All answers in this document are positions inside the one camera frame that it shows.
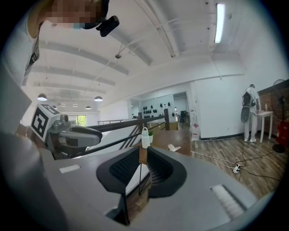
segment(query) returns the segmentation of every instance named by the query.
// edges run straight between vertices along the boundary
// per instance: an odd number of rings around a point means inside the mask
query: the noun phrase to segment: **window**
[[[83,126],[86,127],[86,115],[69,115],[68,120],[70,121],[71,125],[76,126]]]

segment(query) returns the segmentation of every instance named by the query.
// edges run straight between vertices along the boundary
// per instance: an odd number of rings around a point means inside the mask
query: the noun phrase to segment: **white shirt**
[[[246,92],[248,92],[251,95],[252,101],[254,101],[256,103],[255,106],[251,106],[250,107],[250,112],[253,112],[255,115],[257,115],[257,100],[259,100],[259,106],[261,107],[261,103],[260,103],[260,98],[259,98],[258,92],[253,87],[249,87],[246,90]]]
[[[39,58],[38,37],[32,38],[28,32],[29,13],[15,26],[0,56],[2,71],[9,73],[18,86],[26,85],[31,67]]]

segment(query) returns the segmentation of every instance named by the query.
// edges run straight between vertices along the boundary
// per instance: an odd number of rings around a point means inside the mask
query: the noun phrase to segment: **black railing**
[[[139,113],[139,117],[138,117],[137,120],[130,120],[130,121],[124,121],[124,122],[119,122],[119,123],[111,123],[111,124],[106,124],[106,125],[90,126],[89,128],[98,130],[100,132],[113,131],[113,130],[127,128],[127,127],[131,127],[131,126],[135,126],[135,128],[133,129],[131,134],[128,137],[126,137],[126,138],[117,140],[115,142],[112,142],[112,143],[109,143],[109,144],[106,144],[106,145],[103,145],[103,146],[100,146],[100,147],[97,147],[97,148],[90,149],[90,150],[88,150],[86,152],[82,152],[82,153],[78,153],[78,154],[73,155],[73,156],[69,156],[68,158],[76,158],[76,157],[84,156],[84,155],[87,155],[87,154],[91,154],[93,152],[98,152],[100,150],[109,148],[111,146],[114,146],[114,145],[122,143],[122,142],[125,142],[125,143],[121,146],[121,148],[123,148],[125,146],[125,144],[126,144],[126,148],[128,146],[131,147],[133,145],[133,143],[135,142],[136,138],[139,135],[141,135],[141,131],[142,131],[144,125],[145,125],[145,127],[147,127],[147,123],[148,122],[151,122],[151,121],[154,121],[154,120],[160,120],[160,119],[165,119],[165,121],[160,123],[160,124],[157,124],[156,126],[154,126],[152,128],[148,128],[148,130],[151,130],[151,129],[153,129],[153,128],[157,127],[157,126],[160,126],[160,125],[162,125],[164,123],[165,123],[165,127],[163,129],[170,130],[169,118],[168,118],[168,110],[167,109],[164,110],[164,116],[158,116],[158,117],[143,119],[142,118],[142,113],[140,112]]]

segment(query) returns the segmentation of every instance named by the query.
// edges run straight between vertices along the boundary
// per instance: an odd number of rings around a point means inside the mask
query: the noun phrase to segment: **power strip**
[[[236,164],[236,167],[233,169],[233,173],[237,174],[240,171],[241,165]]]

